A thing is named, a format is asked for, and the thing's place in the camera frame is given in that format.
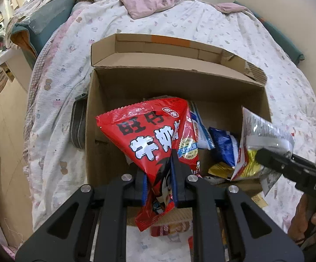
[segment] dark green cloth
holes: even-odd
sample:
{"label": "dark green cloth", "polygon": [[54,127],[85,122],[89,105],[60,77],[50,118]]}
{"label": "dark green cloth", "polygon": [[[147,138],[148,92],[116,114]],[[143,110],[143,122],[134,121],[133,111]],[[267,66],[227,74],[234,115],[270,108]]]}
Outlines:
{"label": "dark green cloth", "polygon": [[76,0],[52,0],[48,2],[35,11],[30,18],[14,25],[11,31],[11,40],[14,39],[14,35],[20,34],[19,36],[21,36],[21,32],[28,33],[25,42],[29,42],[29,51],[38,56],[54,31],[67,21],[75,2]]}
{"label": "dark green cloth", "polygon": [[22,50],[23,55],[25,56],[25,59],[28,65],[33,70],[35,62],[37,61],[36,57],[30,51],[27,51],[25,49],[21,49],[21,50]]}
{"label": "dark green cloth", "polygon": [[[238,1],[234,1],[235,4],[245,6]],[[286,37],[279,29],[277,29],[273,24],[266,21],[262,16],[254,12],[252,9],[248,7],[249,10],[254,14],[254,16],[263,24],[265,29],[268,30],[269,34],[272,36],[274,41],[282,47],[284,52],[289,56],[291,61],[297,66],[300,61],[305,59],[303,53],[292,43],[292,41]]]}

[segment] want want milk candy bag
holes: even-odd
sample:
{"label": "want want milk candy bag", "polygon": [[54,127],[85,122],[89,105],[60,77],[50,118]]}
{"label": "want want milk candy bag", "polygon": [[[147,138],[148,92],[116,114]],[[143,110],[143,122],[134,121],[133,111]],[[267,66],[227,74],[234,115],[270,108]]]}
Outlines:
{"label": "want want milk candy bag", "polygon": [[171,149],[179,161],[199,173],[199,159],[188,103],[163,98],[114,109],[96,117],[102,132],[147,175],[145,205],[136,217],[145,230],[173,209]]}

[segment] cardboard box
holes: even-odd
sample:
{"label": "cardboard box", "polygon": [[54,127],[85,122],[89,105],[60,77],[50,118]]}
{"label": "cardboard box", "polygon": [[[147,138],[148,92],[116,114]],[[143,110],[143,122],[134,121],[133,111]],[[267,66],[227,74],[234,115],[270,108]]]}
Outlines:
{"label": "cardboard box", "polygon": [[[128,170],[124,154],[96,125],[95,117],[112,109],[171,95],[195,101],[206,127],[240,134],[241,106],[271,120],[263,71],[222,48],[117,33],[92,45],[91,64],[85,150],[88,182],[94,186]],[[199,150],[199,159],[206,175],[213,164],[209,152]]]}

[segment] bedsheet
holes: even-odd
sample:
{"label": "bedsheet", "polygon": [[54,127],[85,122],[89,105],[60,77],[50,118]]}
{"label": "bedsheet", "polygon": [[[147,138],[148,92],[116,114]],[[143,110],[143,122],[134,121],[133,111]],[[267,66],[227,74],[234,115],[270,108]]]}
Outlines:
{"label": "bedsheet", "polygon": [[[90,45],[120,32],[159,34],[212,44],[263,69],[268,77],[266,92],[273,123],[295,132],[294,152],[316,163],[313,90],[251,13],[225,15],[202,2],[182,0],[169,10],[133,20],[118,0],[100,0],[71,15],[47,42],[33,70],[25,123],[24,157],[28,166],[24,171],[31,189],[34,230],[86,182],[84,151],[69,141],[72,104],[76,96],[88,89],[92,71]],[[287,231],[300,196],[294,184],[281,177],[265,197],[269,206],[264,210]],[[148,259],[145,254],[150,250],[143,242],[148,239],[148,232],[138,234],[128,227],[129,235],[141,241],[143,251],[128,253],[128,261],[161,261],[159,255]],[[185,249],[187,241],[181,245]],[[180,261],[173,253],[163,260]]]}

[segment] snack package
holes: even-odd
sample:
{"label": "snack package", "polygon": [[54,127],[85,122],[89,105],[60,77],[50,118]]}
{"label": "snack package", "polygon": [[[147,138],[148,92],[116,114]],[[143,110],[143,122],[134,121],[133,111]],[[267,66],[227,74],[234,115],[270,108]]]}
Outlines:
{"label": "snack package", "polygon": [[199,173],[198,148],[186,100],[164,98],[118,108],[96,117],[102,132],[147,176],[145,205],[136,217],[140,231],[173,209],[171,149],[191,173]]}
{"label": "snack package", "polygon": [[174,222],[168,225],[162,226],[151,226],[150,233],[151,236],[163,236],[169,235],[174,233],[186,232],[192,229],[192,222],[191,221],[184,221],[184,222]]}
{"label": "snack package", "polygon": [[231,178],[238,159],[238,142],[229,131],[209,127],[209,133],[215,145],[211,156],[216,164],[209,168],[208,173]]}
{"label": "snack package", "polygon": [[[263,175],[269,174],[273,177],[273,173],[277,172],[264,168],[257,163],[255,161],[256,152],[261,148],[266,148],[277,154],[290,157],[294,149],[294,138],[291,133],[280,130],[271,122],[264,120],[245,107],[243,107],[242,110],[243,125],[238,161],[231,180],[259,175],[260,179],[264,179],[261,180],[262,184],[262,181],[265,181],[265,177],[269,178],[268,176],[264,177]],[[279,178],[277,175],[274,177],[276,179],[271,179],[271,181],[276,181]],[[266,195],[268,191],[265,192],[265,189],[267,188],[264,188],[263,184],[262,187]]]}
{"label": "snack package", "polygon": [[189,247],[189,254],[191,255],[191,262],[194,262],[194,255],[193,255],[193,236],[188,238],[188,247]]}
{"label": "snack package", "polygon": [[201,116],[199,115],[197,106],[194,102],[188,102],[189,109],[191,112],[191,119],[193,122],[194,133],[196,135],[197,147],[199,149],[214,149],[215,145],[213,140],[208,132],[208,130],[203,125]]}

